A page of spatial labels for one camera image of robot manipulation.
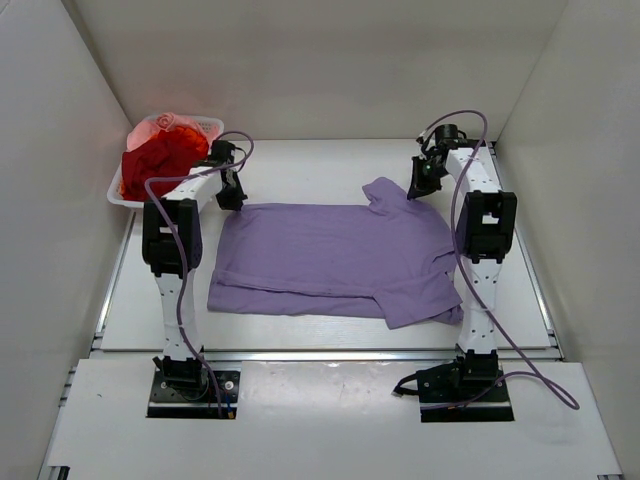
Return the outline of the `purple t shirt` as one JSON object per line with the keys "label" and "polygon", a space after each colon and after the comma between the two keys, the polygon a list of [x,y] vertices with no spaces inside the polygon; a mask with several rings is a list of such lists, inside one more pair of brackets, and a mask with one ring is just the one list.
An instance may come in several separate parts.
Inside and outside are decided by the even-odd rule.
{"label": "purple t shirt", "polygon": [[225,220],[207,307],[215,312],[377,318],[389,329],[464,313],[451,233],[392,180],[365,205],[264,203]]}

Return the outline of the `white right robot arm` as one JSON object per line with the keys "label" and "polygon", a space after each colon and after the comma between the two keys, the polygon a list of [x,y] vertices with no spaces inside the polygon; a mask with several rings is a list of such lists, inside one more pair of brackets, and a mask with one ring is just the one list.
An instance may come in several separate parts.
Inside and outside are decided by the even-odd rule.
{"label": "white right robot arm", "polygon": [[513,244],[517,198],[503,191],[483,163],[472,158],[474,146],[456,125],[440,125],[420,136],[418,143],[407,198],[441,190],[441,179],[450,176],[455,180],[452,199],[462,200],[461,207],[451,208],[450,221],[458,271],[468,288],[459,354],[451,363],[424,371],[418,381],[426,403],[450,407],[493,387],[500,376],[490,315],[502,264]]}

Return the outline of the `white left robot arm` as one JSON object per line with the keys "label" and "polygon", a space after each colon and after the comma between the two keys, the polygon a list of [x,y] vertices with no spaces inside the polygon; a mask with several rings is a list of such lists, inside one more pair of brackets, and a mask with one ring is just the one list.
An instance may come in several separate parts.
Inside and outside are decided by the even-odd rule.
{"label": "white left robot arm", "polygon": [[215,140],[208,156],[185,175],[145,181],[142,257],[159,290],[165,345],[154,363],[162,381],[188,402],[221,401],[220,386],[204,358],[194,306],[194,277],[203,256],[200,212],[212,199],[239,210],[247,199],[238,178],[247,152]]}

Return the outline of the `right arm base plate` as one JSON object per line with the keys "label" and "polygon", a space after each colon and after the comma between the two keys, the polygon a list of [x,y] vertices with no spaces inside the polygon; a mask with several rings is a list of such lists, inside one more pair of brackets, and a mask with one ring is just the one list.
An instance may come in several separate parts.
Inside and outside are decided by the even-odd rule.
{"label": "right arm base plate", "polygon": [[498,355],[469,351],[402,378],[392,394],[415,396],[423,423],[511,422],[512,404]]}

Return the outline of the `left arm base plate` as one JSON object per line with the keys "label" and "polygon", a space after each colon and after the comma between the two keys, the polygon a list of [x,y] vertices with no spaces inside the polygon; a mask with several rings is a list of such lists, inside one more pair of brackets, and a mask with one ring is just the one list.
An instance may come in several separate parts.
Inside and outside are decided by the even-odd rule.
{"label": "left arm base plate", "polygon": [[207,373],[204,383],[195,388],[178,386],[157,369],[154,372],[146,416],[154,419],[234,420],[237,417],[240,393],[240,370],[214,371],[221,398],[210,384]]}

